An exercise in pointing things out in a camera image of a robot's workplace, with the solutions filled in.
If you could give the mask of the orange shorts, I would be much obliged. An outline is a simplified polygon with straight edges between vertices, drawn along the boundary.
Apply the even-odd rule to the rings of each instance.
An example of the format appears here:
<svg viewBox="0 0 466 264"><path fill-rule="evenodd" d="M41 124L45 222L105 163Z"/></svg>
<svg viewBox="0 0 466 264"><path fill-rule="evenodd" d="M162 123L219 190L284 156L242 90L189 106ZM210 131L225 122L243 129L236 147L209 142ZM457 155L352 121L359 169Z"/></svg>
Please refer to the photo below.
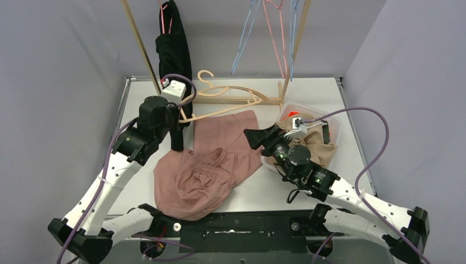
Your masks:
<svg viewBox="0 0 466 264"><path fill-rule="evenodd" d="M291 117L291 116L295 116L295 115L297 115L297 114L299 114L299 112L290 112L290 113L287 115L287 118L288 118L288 117Z"/></svg>

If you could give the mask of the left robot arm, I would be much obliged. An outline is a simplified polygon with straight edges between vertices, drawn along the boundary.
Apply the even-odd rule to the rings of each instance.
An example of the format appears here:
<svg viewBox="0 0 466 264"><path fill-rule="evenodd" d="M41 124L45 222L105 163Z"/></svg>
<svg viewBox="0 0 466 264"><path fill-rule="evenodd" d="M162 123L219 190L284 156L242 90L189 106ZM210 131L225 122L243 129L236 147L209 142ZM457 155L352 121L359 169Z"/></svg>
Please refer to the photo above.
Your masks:
<svg viewBox="0 0 466 264"><path fill-rule="evenodd" d="M84 196L63 218L54 218L48 231L62 247L56 262L68 251L75 260L101 263L112 247L137 233L155 235L163 223L154 209L141 205L107 220L109 210L131 178L149 158L172 128L177 128L180 106L161 96L145 98L138 116L112 136L101 172Z"/></svg>

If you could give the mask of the wooden hanger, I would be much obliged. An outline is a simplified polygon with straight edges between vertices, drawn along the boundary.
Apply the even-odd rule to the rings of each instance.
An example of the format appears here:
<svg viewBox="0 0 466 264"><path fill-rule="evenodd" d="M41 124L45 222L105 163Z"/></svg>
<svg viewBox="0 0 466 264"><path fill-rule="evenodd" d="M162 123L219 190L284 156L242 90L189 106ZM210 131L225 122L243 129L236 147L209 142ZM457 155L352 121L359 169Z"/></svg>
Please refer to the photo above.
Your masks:
<svg viewBox="0 0 466 264"><path fill-rule="evenodd" d="M214 77L214 74L209 70L200 70L197 73L198 80L202 83L208 84L209 87L198 91L196 97L194 97L194 95L189 95L188 97L183 99L182 102L187 102L188 99L193 99L192 101L193 103L218 103L218 104L238 105L238 106L224 108L216 112L199 115L199 116L196 116L194 113L192 113L190 118L184 112L183 109L180 109L180 119L179 119L180 123L188 123L188 122L193 122L193 121L200 120L200 119L207 118L207 117L217 116L219 114L227 113L233 110L258 105L262 102L266 102L269 100L268 96L254 89L250 89L247 87L229 86L229 85L214 86L210 81L204 80L202 78L202 74L208 74L210 77ZM233 91L233 90L245 92L248 94L248 96L246 97L224 96L225 93Z"/></svg>

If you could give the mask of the pink shorts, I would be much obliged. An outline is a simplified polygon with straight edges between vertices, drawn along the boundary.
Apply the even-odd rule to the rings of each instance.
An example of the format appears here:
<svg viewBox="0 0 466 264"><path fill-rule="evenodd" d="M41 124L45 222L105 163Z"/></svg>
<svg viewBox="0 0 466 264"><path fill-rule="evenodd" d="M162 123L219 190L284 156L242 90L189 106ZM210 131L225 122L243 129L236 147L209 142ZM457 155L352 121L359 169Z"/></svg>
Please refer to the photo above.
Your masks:
<svg viewBox="0 0 466 264"><path fill-rule="evenodd" d="M153 170L156 208L170 217L196 221L221 206L231 190L262 165L243 133L258 128L252 110L195 121L193 148L169 151Z"/></svg>

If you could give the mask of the beige shorts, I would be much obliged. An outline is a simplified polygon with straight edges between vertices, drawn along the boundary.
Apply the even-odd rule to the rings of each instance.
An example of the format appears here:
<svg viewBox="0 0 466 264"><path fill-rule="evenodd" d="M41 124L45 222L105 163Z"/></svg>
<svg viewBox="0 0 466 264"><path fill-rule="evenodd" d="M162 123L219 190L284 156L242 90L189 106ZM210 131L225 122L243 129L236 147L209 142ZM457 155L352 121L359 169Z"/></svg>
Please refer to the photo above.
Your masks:
<svg viewBox="0 0 466 264"><path fill-rule="evenodd" d="M286 131L291 130L293 117L301 117L304 120L314 119L315 117L308 113L297 113L293 116L289 116L281 119L275 124L278 125L281 129ZM289 142L289 146L302 145L305 146L311 154L311 161L317 163L318 165L327 168L334 156L337 145L333 141L325 140L325 136L330 136L328 129L325 131L322 124L318 124L314 127L315 123L308 124L311 128L308 128L306 136L301 136L293 138Z"/></svg>

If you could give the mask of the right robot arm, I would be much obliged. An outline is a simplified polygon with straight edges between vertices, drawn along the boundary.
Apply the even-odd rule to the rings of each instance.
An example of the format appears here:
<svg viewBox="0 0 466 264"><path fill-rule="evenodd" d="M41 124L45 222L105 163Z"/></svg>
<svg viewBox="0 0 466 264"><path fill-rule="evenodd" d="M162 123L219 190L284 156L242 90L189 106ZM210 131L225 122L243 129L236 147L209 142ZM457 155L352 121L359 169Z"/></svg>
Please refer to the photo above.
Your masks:
<svg viewBox="0 0 466 264"><path fill-rule="evenodd" d="M311 161L305 146L290 146L291 139L277 125L243 132L251 149L275 159L283 181L320 201L309 219L313 233L348 234L385 246L404 263L427 262L423 259L430 233L426 210L396 206L365 193L357 183L350 184Z"/></svg>

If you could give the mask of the light blue wire hanger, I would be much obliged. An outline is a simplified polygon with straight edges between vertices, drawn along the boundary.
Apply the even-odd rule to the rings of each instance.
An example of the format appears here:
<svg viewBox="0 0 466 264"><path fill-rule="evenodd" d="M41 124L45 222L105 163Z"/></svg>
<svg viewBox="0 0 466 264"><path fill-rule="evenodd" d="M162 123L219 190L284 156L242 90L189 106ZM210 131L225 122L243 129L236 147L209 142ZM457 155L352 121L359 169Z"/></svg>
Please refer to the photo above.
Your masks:
<svg viewBox="0 0 466 264"><path fill-rule="evenodd" d="M289 76L290 81L293 80L294 75L294 47L296 39L296 24L297 24L297 9L299 6L299 0L290 0L290 27L289 27L289 56L290 56L290 65L289 65Z"/></svg>

